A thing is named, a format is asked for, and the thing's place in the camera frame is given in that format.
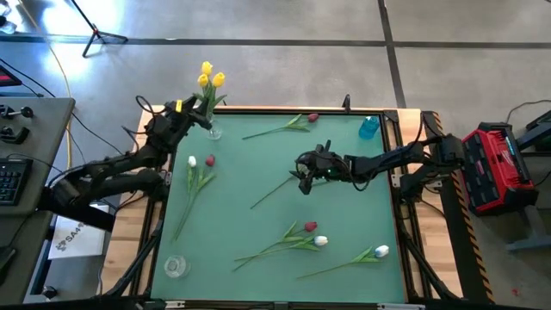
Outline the blue glass vase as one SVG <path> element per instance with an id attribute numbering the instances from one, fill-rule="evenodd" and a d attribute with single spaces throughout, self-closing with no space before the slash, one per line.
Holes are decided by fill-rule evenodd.
<path id="1" fill-rule="evenodd" d="M 358 130 L 358 135 L 363 140 L 371 140 L 374 138 L 379 127 L 380 122 L 377 116 L 366 116 Z"/>

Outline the black knobbed lever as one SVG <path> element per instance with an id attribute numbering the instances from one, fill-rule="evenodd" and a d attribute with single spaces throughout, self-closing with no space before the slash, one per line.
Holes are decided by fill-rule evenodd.
<path id="1" fill-rule="evenodd" d="M 30 107 L 23 107 L 15 111 L 8 105 L 0 105 L 0 118 L 12 120 L 18 115 L 24 118 L 33 118 L 34 111 Z"/>

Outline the white printed paper sign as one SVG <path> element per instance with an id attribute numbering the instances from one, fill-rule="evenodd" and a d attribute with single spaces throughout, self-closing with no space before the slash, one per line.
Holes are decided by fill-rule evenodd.
<path id="1" fill-rule="evenodd" d="M 57 216 L 48 259 L 94 257 L 103 254 L 106 232 L 81 221 Z"/>

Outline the black tripod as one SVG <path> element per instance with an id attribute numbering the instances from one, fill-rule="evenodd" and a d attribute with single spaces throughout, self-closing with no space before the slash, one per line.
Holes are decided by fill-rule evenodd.
<path id="1" fill-rule="evenodd" d="M 88 27 L 90 28 L 91 30 L 91 36 L 89 38 L 89 41 L 88 43 L 86 44 L 83 52 L 82 52 L 82 57 L 83 58 L 87 58 L 88 56 L 88 52 L 90 50 L 90 47 L 91 45 L 96 42 L 96 41 L 100 41 L 103 45 L 107 44 L 108 42 L 106 41 L 106 39 L 114 39 L 114 40 L 118 40 L 120 43 L 122 44 L 126 44 L 128 42 L 128 38 L 126 36 L 123 36 L 123 35 L 119 35 L 119 34 L 112 34 L 112 33 L 108 33 L 108 32 L 104 32 L 104 31 L 101 31 L 96 24 L 94 24 L 93 22 L 90 21 L 90 19 L 87 17 L 87 15 L 82 11 L 82 9 L 80 8 L 80 6 L 78 5 L 77 1 L 76 0 L 70 0 L 72 5 L 74 6 L 74 8 L 77 10 L 77 12 L 79 13 L 80 16 L 83 17 L 84 21 L 86 22 L 86 24 L 88 25 Z"/>

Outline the red and black tool case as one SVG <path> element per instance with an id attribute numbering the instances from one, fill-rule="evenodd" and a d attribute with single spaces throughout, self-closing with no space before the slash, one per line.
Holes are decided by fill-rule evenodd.
<path id="1" fill-rule="evenodd" d="M 461 167 L 469 209 L 478 216 L 522 210 L 537 201 L 539 191 L 517 147 L 512 126 L 481 122 L 462 140 Z"/>

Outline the black desk bar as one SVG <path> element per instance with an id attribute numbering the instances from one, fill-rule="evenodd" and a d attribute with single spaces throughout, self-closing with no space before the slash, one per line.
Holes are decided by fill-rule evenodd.
<path id="1" fill-rule="evenodd" d="M 82 222 L 87 226 L 93 226 L 94 228 L 109 233 L 113 231 L 115 223 L 115 217 L 112 214 L 90 205 L 62 206 L 53 202 L 41 202 L 38 209 L 41 211 L 50 211 L 56 215 Z"/>

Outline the tall clear glass vase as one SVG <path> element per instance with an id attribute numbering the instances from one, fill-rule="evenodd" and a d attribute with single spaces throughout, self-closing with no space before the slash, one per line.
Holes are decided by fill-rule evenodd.
<path id="1" fill-rule="evenodd" d="M 211 128 L 208 130 L 207 137 L 210 140 L 219 140 L 223 134 L 222 127 L 220 122 L 216 119 L 215 116 L 210 118 Z"/>

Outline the black metal table frame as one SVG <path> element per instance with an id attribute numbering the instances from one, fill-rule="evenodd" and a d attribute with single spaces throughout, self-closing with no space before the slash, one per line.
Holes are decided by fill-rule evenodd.
<path id="1" fill-rule="evenodd" d="M 237 132 L 247 124 L 257 122 L 260 125 L 273 123 L 275 119 L 285 116 L 306 117 L 308 114 L 321 116 L 318 124 L 322 133 L 353 132 L 359 122 L 366 116 L 373 116 L 380 122 L 375 142 L 381 150 L 391 147 L 390 137 L 401 135 L 400 123 L 402 117 L 397 109 L 377 108 L 308 108 L 308 107 L 219 107 L 214 111 L 217 121 L 222 123 L 225 133 L 220 142 L 209 144 L 209 151 L 216 157 L 215 183 L 230 188 L 236 182 L 244 181 L 253 188 L 256 182 L 247 174 L 238 174 L 234 168 L 224 165 L 232 153 L 245 155 L 247 151 Z M 339 302 L 324 302 L 293 300 L 289 288 L 282 284 L 277 274 L 271 270 L 263 276 L 270 287 L 269 297 L 259 295 L 252 299 L 241 297 L 224 298 L 154 298 L 151 289 L 157 282 L 166 279 L 161 270 L 163 262 L 162 251 L 168 247 L 162 238 L 164 233 L 175 227 L 175 221 L 169 213 L 176 209 L 177 196 L 187 196 L 187 186 L 183 175 L 183 158 L 191 151 L 191 146 L 183 145 L 183 150 L 170 160 L 169 170 L 172 174 L 170 191 L 164 198 L 149 198 L 145 202 L 144 224 L 139 240 L 138 253 L 128 270 L 118 282 L 103 294 L 98 294 L 84 304 L 91 309 L 99 310 L 166 310 L 176 309 L 232 309 L 251 310 L 263 308 L 293 309 L 339 309 L 339 308 L 390 308 L 402 307 L 421 309 L 438 309 L 448 307 L 457 301 L 438 275 L 428 265 L 418 239 L 418 224 L 413 207 L 409 207 L 408 216 L 403 216 L 399 204 L 399 191 L 391 184 L 393 173 L 388 172 L 382 182 L 384 191 L 378 197 L 381 199 L 381 212 L 385 215 L 382 228 L 390 231 L 395 237 L 391 246 L 391 257 L 394 261 L 390 272 L 395 276 L 390 281 L 386 291 L 396 293 L 391 299 L 382 298 L 374 302 L 355 302 L 346 299 Z"/>

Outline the dark screen with red glow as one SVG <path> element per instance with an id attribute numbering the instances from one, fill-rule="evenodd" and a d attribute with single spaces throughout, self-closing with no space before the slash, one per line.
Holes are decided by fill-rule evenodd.
<path id="1" fill-rule="evenodd" d="M 22 81 L 9 70 L 0 65 L 0 87 L 20 85 L 22 85 Z"/>

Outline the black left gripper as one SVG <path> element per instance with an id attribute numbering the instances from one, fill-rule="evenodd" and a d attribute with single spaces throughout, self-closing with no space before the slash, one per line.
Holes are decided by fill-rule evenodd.
<path id="1" fill-rule="evenodd" d="M 157 114 L 146 126 L 146 144 L 156 149 L 175 149 L 194 124 L 210 130 L 212 124 L 206 115 L 194 110 L 196 97 L 183 101 L 181 113 L 175 111 L 176 101 L 167 102 L 164 112 Z"/>

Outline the green table mat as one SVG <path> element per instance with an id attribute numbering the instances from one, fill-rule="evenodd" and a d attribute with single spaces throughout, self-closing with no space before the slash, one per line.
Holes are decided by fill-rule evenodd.
<path id="1" fill-rule="evenodd" d="M 287 116 L 265 125 L 253 122 L 237 132 L 247 153 L 232 153 L 224 166 L 249 175 L 256 186 L 251 188 L 239 181 L 226 188 L 213 179 L 195 199 L 178 240 L 173 241 L 187 202 L 187 196 L 176 197 L 176 209 L 169 213 L 175 227 L 162 236 L 168 247 L 161 253 L 161 270 L 165 274 L 166 259 L 175 255 L 185 257 L 190 270 L 179 278 L 165 274 L 166 279 L 153 285 L 152 297 L 252 299 L 259 295 L 267 298 L 271 289 L 263 276 L 271 270 L 289 288 L 293 300 L 374 302 L 397 296 L 386 291 L 395 278 L 390 272 L 394 264 L 391 246 L 395 237 L 382 228 L 386 220 L 378 196 L 384 191 L 385 175 L 376 177 L 361 192 L 349 183 L 332 183 L 313 187 L 309 195 L 303 195 L 290 174 L 301 153 L 327 140 L 331 141 L 330 149 L 339 155 L 373 157 L 384 152 L 375 142 L 377 133 L 373 139 L 359 137 L 362 120 L 353 132 L 322 133 L 320 118 L 309 132 L 281 131 L 244 139 L 283 126 Z M 209 151 L 209 144 L 224 138 L 225 129 L 220 125 L 223 134 L 218 140 L 209 139 L 204 130 L 195 127 L 180 143 L 177 154 L 184 144 L 192 148 L 183 158 L 186 186 L 189 156 L 195 156 L 198 164 L 204 165 L 205 159 L 214 155 Z M 216 157 L 212 167 L 216 176 L 215 165 Z M 313 234 L 326 236 L 328 244 L 319 251 L 286 250 L 269 254 L 233 271 L 239 265 L 236 258 L 257 254 L 274 244 L 295 221 L 299 226 L 317 222 L 318 228 Z M 388 245 L 390 252 L 378 263 L 355 264 L 299 279 L 299 276 L 348 263 L 369 247 L 380 245 Z"/>

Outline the black desk clamp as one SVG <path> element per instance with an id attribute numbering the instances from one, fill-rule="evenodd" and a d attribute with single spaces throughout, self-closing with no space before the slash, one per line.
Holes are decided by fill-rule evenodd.
<path id="1" fill-rule="evenodd" d="M 20 145 L 25 141 L 29 133 L 30 130 L 26 127 L 23 127 L 17 133 L 11 127 L 2 127 L 0 129 L 0 141 L 12 145 Z"/>

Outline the round clear glass vase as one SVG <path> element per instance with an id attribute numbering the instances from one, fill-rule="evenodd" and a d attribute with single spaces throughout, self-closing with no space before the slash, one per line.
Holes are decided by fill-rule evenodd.
<path id="1" fill-rule="evenodd" d="M 189 261 L 179 255 L 170 256 L 164 263 L 165 274 L 170 278 L 179 278 L 186 276 L 190 270 Z"/>

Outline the grey desk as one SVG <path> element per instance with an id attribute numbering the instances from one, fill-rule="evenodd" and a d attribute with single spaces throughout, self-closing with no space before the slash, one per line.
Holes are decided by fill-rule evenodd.
<path id="1" fill-rule="evenodd" d="M 35 208 L 75 101 L 71 98 L 0 97 L 0 105 L 9 106 L 15 112 L 23 107 L 34 111 L 31 118 L 17 115 L 6 120 L 0 117 L 0 128 L 12 127 L 15 132 L 22 127 L 29 129 L 28 137 L 20 145 L 0 141 L 0 158 L 30 158 L 34 161 L 19 204 L 0 207 L 0 248 L 6 245 L 15 248 L 15 257 L 0 284 L 0 306 L 3 306 L 21 304 L 27 294 L 53 217 L 51 212 Z"/>

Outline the dark equipment box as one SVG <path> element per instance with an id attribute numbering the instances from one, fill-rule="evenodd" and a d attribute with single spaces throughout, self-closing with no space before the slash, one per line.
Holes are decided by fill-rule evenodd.
<path id="1" fill-rule="evenodd" d="M 551 152 L 551 110 L 530 122 L 525 129 L 524 135 L 517 139 L 520 151 L 533 146 L 537 152 Z"/>

